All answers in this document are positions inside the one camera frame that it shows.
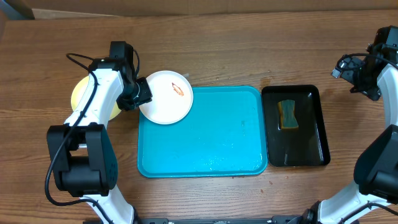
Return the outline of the yellow plate with sauce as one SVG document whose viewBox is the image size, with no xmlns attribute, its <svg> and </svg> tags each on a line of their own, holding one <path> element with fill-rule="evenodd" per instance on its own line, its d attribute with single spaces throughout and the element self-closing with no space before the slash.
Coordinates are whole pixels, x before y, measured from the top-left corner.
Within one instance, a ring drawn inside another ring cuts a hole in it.
<svg viewBox="0 0 398 224">
<path fill-rule="evenodd" d="M 85 77 L 85 78 L 81 79 L 74 87 L 74 89 L 72 91 L 71 99 L 70 99 L 70 103 L 71 103 L 71 107 L 72 107 L 73 111 L 77 108 L 77 106 L 86 90 L 88 81 L 89 81 L 89 77 Z M 121 112 L 121 110 L 118 108 L 117 104 L 115 103 L 109 119 L 110 120 L 114 119 L 115 117 L 117 117 L 117 115 L 120 112 Z"/>
</svg>

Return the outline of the green yellow sponge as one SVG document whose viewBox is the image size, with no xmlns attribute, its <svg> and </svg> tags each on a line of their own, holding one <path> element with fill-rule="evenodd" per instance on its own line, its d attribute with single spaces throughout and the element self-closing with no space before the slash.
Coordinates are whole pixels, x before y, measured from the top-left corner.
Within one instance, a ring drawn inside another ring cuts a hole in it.
<svg viewBox="0 0 398 224">
<path fill-rule="evenodd" d="M 280 129 L 297 129 L 299 124 L 295 117 L 295 101 L 282 100 L 277 104 Z"/>
</svg>

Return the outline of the black plastic tray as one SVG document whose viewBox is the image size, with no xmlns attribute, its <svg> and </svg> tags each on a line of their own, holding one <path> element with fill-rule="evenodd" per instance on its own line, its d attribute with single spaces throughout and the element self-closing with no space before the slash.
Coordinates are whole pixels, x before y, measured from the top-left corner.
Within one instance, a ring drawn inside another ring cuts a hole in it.
<svg viewBox="0 0 398 224">
<path fill-rule="evenodd" d="M 276 167 L 326 166 L 331 161 L 320 93 L 314 85 L 267 86 L 261 91 L 268 160 Z M 297 129 L 280 129 L 278 102 L 295 101 Z"/>
</svg>

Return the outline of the white plate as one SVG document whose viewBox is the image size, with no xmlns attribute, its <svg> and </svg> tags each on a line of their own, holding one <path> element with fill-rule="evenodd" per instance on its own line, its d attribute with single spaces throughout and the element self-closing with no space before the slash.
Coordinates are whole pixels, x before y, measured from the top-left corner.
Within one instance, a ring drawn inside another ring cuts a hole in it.
<svg viewBox="0 0 398 224">
<path fill-rule="evenodd" d="M 193 104 L 193 89 L 181 74 L 170 70 L 146 78 L 152 101 L 140 105 L 141 113 L 157 124 L 173 124 L 183 119 Z"/>
</svg>

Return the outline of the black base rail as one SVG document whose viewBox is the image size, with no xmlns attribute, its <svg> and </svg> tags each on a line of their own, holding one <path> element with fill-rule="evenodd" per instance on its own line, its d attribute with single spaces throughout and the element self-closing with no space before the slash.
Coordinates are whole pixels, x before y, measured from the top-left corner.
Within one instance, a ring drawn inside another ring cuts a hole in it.
<svg viewBox="0 0 398 224">
<path fill-rule="evenodd" d="M 184 219 L 138 218 L 133 224 L 288 224 L 300 223 L 302 216 L 276 215 L 272 218 L 232 218 L 232 219 Z"/>
</svg>

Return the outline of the teal plastic tray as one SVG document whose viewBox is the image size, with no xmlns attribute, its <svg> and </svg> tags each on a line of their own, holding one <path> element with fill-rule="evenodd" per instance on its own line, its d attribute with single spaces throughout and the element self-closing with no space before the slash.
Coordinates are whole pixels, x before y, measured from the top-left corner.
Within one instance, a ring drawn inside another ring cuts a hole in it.
<svg viewBox="0 0 398 224">
<path fill-rule="evenodd" d="M 139 117 L 137 168 L 148 178 L 258 175 L 268 164 L 260 92 L 252 86 L 193 89 L 174 124 Z"/>
</svg>

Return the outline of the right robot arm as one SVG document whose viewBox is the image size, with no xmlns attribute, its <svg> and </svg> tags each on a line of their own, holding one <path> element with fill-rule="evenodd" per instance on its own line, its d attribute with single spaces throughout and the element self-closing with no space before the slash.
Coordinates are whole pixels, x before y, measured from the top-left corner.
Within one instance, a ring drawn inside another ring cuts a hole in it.
<svg viewBox="0 0 398 224">
<path fill-rule="evenodd" d="M 349 185 L 291 223 L 358 223 L 377 208 L 396 215 L 389 205 L 397 204 L 397 27 L 378 29 L 366 53 L 343 55 L 331 74 L 351 83 L 351 93 L 382 98 L 386 129 L 358 157 Z"/>
</svg>

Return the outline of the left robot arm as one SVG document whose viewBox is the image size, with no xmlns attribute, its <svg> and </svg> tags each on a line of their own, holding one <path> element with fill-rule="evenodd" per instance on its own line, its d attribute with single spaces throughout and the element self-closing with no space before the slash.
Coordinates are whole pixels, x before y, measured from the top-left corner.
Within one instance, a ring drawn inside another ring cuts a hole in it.
<svg viewBox="0 0 398 224">
<path fill-rule="evenodd" d="M 77 107 L 47 131 L 45 196 L 58 207 L 87 203 L 101 223 L 140 223 L 116 184 L 118 160 L 107 133 L 114 106 L 128 111 L 152 99 L 146 79 L 137 76 L 140 59 L 94 58 L 84 69 L 88 82 Z"/>
</svg>

